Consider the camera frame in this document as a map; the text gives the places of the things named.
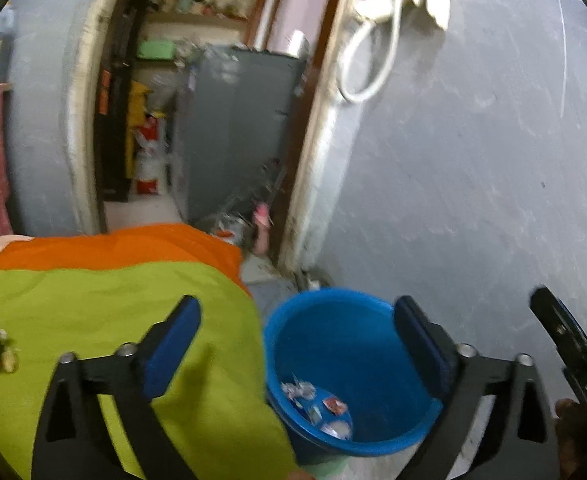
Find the person's right hand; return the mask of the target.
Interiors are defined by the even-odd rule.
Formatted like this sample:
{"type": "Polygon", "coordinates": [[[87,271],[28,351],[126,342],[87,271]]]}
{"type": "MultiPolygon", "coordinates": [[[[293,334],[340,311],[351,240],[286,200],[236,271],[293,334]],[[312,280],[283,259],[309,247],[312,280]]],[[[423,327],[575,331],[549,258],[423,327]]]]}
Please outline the person's right hand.
{"type": "Polygon", "coordinates": [[[560,478],[587,479],[587,411],[578,402],[555,404],[560,478]]]}

